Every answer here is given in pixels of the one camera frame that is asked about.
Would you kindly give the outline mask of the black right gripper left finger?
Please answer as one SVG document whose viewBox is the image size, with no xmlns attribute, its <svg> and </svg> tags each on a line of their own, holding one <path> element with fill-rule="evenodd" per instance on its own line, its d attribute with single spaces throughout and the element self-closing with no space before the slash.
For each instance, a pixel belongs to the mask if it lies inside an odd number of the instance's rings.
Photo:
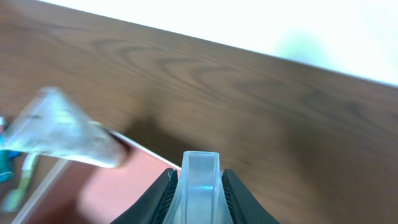
<svg viewBox="0 0 398 224">
<path fill-rule="evenodd" d="M 111 224 L 162 224 L 173 200 L 177 183 L 177 170 L 167 168 L 137 202 Z"/>
</svg>

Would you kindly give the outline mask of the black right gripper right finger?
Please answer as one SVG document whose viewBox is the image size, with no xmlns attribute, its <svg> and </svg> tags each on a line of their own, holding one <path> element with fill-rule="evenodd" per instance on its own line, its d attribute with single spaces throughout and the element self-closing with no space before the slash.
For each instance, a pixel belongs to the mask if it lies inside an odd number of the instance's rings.
<svg viewBox="0 0 398 224">
<path fill-rule="evenodd" d="M 222 175 L 224 195 L 234 224 L 279 224 L 256 200 L 232 169 Z"/>
</svg>

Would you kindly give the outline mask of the clear foam pump bottle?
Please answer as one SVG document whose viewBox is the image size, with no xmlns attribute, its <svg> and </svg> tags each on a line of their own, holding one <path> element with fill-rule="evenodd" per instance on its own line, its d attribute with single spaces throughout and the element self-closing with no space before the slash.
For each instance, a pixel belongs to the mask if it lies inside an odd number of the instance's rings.
<svg viewBox="0 0 398 224">
<path fill-rule="evenodd" d="M 233 224 L 217 152 L 186 151 L 165 224 Z"/>
</svg>

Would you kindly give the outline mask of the white shampoo tube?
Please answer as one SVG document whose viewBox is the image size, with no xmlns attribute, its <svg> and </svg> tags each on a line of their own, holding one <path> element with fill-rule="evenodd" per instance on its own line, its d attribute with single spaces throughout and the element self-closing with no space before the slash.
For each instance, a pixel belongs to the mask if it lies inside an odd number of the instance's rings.
<svg viewBox="0 0 398 224">
<path fill-rule="evenodd" d="M 6 129 L 5 149 L 105 168 L 119 167 L 127 151 L 57 87 L 42 88 Z"/>
</svg>

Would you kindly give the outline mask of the green Colgate toothpaste tube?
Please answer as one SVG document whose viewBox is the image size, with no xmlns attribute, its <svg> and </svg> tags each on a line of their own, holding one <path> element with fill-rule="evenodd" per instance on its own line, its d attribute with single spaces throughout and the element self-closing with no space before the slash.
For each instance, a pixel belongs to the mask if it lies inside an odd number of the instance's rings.
<svg viewBox="0 0 398 224">
<path fill-rule="evenodd" d="M 6 145 L 6 119 L 1 117 L 1 183 L 6 182 L 14 177 L 13 160 L 20 156 L 20 152 L 5 150 Z"/>
</svg>

